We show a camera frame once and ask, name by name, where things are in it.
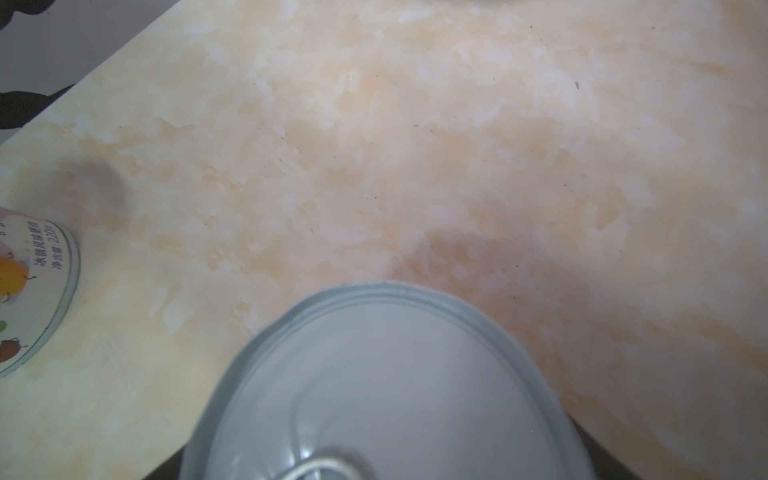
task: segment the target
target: beverage can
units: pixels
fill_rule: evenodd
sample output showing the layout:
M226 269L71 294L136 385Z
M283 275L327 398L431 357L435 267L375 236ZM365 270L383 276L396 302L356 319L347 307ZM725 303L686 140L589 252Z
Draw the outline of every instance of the beverage can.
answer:
M51 337L79 271L78 248L66 228L0 207L0 376Z
M594 480L525 351L479 310L401 283L298 303L235 358L182 480Z

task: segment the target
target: can lid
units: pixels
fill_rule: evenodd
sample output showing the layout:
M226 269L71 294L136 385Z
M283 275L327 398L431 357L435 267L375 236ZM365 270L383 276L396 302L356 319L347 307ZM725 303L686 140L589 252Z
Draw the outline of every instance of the can lid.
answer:
M246 346L181 478L594 473L543 376L501 328L453 296L379 283L311 296Z

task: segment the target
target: fruit illustration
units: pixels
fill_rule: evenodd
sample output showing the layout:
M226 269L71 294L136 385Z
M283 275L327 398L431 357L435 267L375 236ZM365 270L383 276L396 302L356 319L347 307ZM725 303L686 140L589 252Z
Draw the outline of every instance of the fruit illustration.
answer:
M0 342L0 362L12 359L26 345L22 345L17 338L3 340Z
M0 296L6 296L3 303L7 302L12 296L21 293L27 280L29 270L27 267L12 258L0 257Z

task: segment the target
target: beige marble pattern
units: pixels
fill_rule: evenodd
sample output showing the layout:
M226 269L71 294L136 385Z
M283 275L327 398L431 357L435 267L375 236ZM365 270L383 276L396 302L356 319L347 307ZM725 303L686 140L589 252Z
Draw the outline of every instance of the beige marble pattern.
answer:
M83 270L5 478L140 478L333 284L455 293L644 478L768 461L768 4L184 0L0 147Z

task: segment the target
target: can rim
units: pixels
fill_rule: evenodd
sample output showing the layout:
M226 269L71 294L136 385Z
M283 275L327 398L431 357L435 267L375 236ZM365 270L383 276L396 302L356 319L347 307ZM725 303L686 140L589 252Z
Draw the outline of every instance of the can rim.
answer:
M504 367L514 371L523 383L528 402L539 411L548 427L548 440L553 443L558 454L561 472L565 478L594 478L591 462L575 428L544 375L514 338L483 312L456 296L408 283L389 281L344 284L322 290L299 301L277 321L253 337L237 354L214 389L184 449L180 478L205 478L218 425L242 381L297 327L307 320L317 318L321 313L364 303L366 300L391 301L393 297L447 313L448 318L455 318L469 333L479 336Z

